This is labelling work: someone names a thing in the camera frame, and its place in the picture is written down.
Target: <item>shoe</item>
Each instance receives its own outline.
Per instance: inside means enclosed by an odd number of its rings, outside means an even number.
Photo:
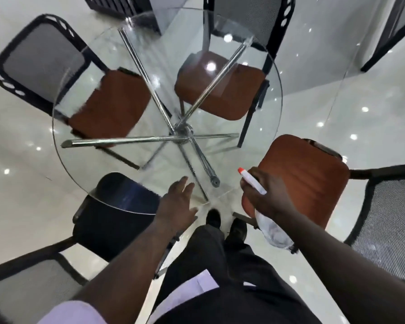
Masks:
[[[217,229],[221,228],[221,214],[219,210],[217,209],[210,209],[209,212],[207,213],[207,218],[205,220],[205,223],[208,225],[211,225],[213,227],[216,227]]]
[[[230,229],[230,236],[234,235],[238,239],[244,240],[246,239],[246,235],[248,234],[248,228],[245,221],[242,221],[239,218],[235,218],[232,222],[231,229]]]

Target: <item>hand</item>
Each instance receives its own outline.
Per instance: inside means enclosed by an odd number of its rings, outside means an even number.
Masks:
[[[256,178],[267,191],[267,194],[263,196],[243,178],[241,179],[240,186],[243,193],[256,210],[273,220],[279,215],[297,213],[281,177],[269,175],[257,167],[252,167],[249,174]]]
[[[186,187],[187,177],[171,184],[168,193],[159,203],[154,223],[163,229],[171,230],[172,234],[185,231],[193,222],[197,208],[189,209],[190,196],[195,184],[190,183]]]

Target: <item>white tile floor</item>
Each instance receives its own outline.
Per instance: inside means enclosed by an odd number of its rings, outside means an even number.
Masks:
[[[362,27],[369,23],[358,9],[372,8],[371,1],[361,2],[297,0],[296,13],[276,59],[284,85],[278,134],[317,140],[346,156],[350,168],[403,164],[405,39],[368,73],[353,75],[356,69],[350,67],[351,61],[365,34]],[[202,0],[189,0],[187,6],[201,8]],[[63,17],[86,41],[116,23],[92,12],[84,0],[0,0],[0,51],[29,21],[47,12]],[[189,29],[182,25],[183,20],[179,14],[173,25]],[[179,42],[179,36],[171,36],[171,43]],[[247,55],[250,64],[259,61],[256,54]],[[349,67],[350,74],[342,80]],[[51,124],[46,114],[0,88],[0,263],[69,237],[72,216],[86,195],[56,155]],[[174,178],[162,169],[158,173],[146,183],[161,193],[165,183]],[[350,181],[333,213],[327,231],[340,240],[355,223],[365,184]],[[243,212],[240,199],[240,191],[232,190],[201,207],[199,221],[185,232],[165,265],[184,248],[210,207],[221,210],[222,229],[227,232],[232,210]],[[249,229],[246,242],[296,289],[324,324],[346,323],[301,254],[290,255],[271,247],[253,229]],[[106,265],[78,246],[65,256],[87,278]],[[161,282],[153,283],[139,323],[144,323],[150,313]]]

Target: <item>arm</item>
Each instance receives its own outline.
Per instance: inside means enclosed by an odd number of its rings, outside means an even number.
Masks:
[[[193,222],[189,210],[194,183],[187,177],[173,183],[161,199],[155,219],[119,256],[75,297],[92,305],[108,324],[134,323],[146,299],[156,267],[178,231]]]
[[[297,244],[351,324],[405,323],[404,282],[297,212],[280,177],[257,168],[249,173],[259,180],[267,194],[260,195],[242,179],[245,196]]]

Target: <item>orange seat cushion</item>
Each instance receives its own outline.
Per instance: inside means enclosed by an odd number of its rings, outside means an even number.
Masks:
[[[141,76],[110,70],[68,124],[90,139],[125,137],[141,118],[150,98]]]
[[[281,176],[297,210],[322,228],[349,179],[349,169],[340,159],[292,135],[274,140],[258,168]],[[255,217],[254,206],[245,196],[241,203]]]
[[[227,62],[228,59],[210,51],[191,54],[182,66],[174,87],[178,98],[194,104]],[[208,71],[209,63],[214,63],[216,69]],[[265,78],[258,68],[236,64],[216,85],[200,109],[227,120],[241,119],[252,106]]]

